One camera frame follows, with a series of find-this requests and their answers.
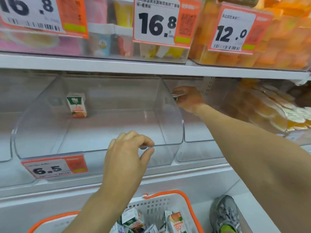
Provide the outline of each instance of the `shoe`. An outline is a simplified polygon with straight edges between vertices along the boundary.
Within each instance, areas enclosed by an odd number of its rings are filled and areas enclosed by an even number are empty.
[[[223,225],[231,226],[236,233],[242,233],[238,206],[228,195],[218,197],[210,209],[210,221],[214,233],[220,233]]]

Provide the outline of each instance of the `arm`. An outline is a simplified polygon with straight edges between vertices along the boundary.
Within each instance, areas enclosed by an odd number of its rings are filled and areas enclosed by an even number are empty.
[[[83,206],[63,233],[109,233],[138,189],[154,152],[147,149],[138,156],[139,146],[154,142],[135,131],[113,139],[105,156],[103,183]]]
[[[204,104],[193,87],[173,93],[206,124],[221,152],[282,233],[309,232],[311,155],[299,145]]]

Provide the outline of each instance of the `person's right arm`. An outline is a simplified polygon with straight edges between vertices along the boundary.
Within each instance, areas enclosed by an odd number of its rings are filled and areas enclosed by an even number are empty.
[[[199,116],[223,156],[282,233],[311,232],[311,155],[299,145],[204,104],[178,87],[177,104]]]

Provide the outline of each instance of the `white shopping basket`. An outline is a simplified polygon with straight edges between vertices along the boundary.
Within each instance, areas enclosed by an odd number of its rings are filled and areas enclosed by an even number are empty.
[[[163,224],[165,210],[180,212],[188,233],[204,233],[197,220],[190,201],[185,193],[179,190],[165,191],[153,195],[133,198],[125,210],[137,208],[145,218],[146,226],[156,224],[159,229]],[[77,216],[79,211],[62,213],[48,217],[33,225],[27,233],[61,233]]]

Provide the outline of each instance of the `orange price tag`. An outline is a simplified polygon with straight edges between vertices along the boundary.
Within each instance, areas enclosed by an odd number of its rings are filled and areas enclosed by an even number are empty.
[[[200,0],[134,0],[133,41],[190,48]]]
[[[253,54],[273,14],[224,3],[208,50]]]
[[[84,0],[0,0],[5,26],[88,38]]]
[[[37,179],[88,172],[83,154],[21,161]]]

